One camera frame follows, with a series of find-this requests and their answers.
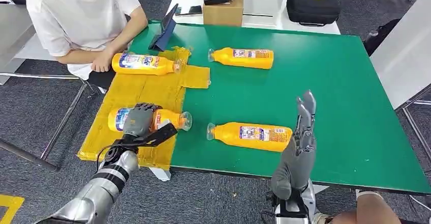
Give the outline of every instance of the chair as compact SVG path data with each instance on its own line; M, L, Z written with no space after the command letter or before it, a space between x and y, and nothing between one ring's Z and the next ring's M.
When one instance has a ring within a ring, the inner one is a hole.
M66 114L62 118L60 124L58 125L57 129L54 132L54 135L52 136L51 140L48 142L48 144L45 147L45 150L42 152L40 157L37 157L28 151L25 151L24 149L21 149L12 143L9 143L3 139L0 139L0 148L3 148L17 156L20 156L30 162L33 162L41 167L44 167L50 171L56 171L58 170L58 166L53 165L49 163L46 158L48 157L49 153L51 152L52 148L54 147L57 138L60 136L60 133L62 132L63 128L66 125L66 122L68 121L69 117L71 116L73 110L76 107L76 104L78 103L79 99L82 96L82 93L84 92L86 87L89 87L93 94L96 94L96 90L93 90L91 85L79 77L73 76L73 75L32 75L32 74L20 74L20 73L0 73L0 76L10 76L10 77L21 77L21 78L41 78L41 79L72 79L72 80L80 80L82 82L81 87L78 90L78 93L76 94L75 98L73 99L72 103L70 104Z

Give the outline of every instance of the person's hand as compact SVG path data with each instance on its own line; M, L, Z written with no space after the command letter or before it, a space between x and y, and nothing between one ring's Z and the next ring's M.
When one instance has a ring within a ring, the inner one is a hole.
M93 63L91 64L91 69L98 73L109 71L113 56L114 56L114 52L111 52L110 50L105 49L93 61Z

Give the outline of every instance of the robotic hand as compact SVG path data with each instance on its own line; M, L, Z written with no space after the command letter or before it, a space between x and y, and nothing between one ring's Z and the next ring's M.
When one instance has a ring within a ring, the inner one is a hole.
M130 110L123 137L99 153L110 147L96 174L73 200L37 224L105 223L130 173L138 168L138 147L156 147L177 133L169 122L150 133L154 111L159 108L153 104L138 104Z
M308 224L312 222L316 210L316 198L310 180L316 158L316 139L313 134L316 101L308 90L303 100L298 97L296 102L296 129L271 178L276 223Z

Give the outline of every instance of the gray carpet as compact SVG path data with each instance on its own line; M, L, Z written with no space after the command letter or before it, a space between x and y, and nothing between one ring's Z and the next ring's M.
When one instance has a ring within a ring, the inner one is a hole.
M151 19L162 18L170 3L140 1ZM377 26L402 17L411 5L406 0L340 2L341 33L363 38ZM67 74L65 67L56 62L38 60L27 60L18 72ZM79 86L78 81L10 79L0 86L0 138L40 155ZM59 172L48 172L0 150L0 193L25 198L13 223L31 223L55 212L94 173L94 162L83 162L76 156L103 99L103 95L88 96L91 94L86 90L48 158L61 166ZM430 142L431 111L426 106L413 106L411 111ZM423 169L431 169L407 120L402 114L398 117ZM172 181L161 182L143 168L131 176L113 207L109 223L260 223L259 212L270 210L268 191L267 180L175 172ZM382 194L400 217L427 223L431 214L416 203L412 205L407 196ZM334 215L355 208L355 194L350 189L332 187L316 198L324 213Z

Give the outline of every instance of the yellow bottle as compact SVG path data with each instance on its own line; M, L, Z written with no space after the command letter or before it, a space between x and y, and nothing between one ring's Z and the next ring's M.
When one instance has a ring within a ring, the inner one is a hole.
M208 124L206 138L218 139L225 144L253 149L282 152L289 144L292 130L284 126L229 122L224 125Z
M127 115L132 108L118 108L108 115L108 126L113 131L122 131ZM188 131L192 127L193 119L190 112L175 113L166 109L158 109L154 112L151 130L159 129L159 126L169 120L176 129Z
M154 55L118 53L112 58L112 68L122 74L165 75L179 73L180 67L180 60L172 61Z
M258 49L232 49L223 48L221 50L212 50L208 52L209 61L218 61L224 65L271 69L274 61L274 52L272 50Z

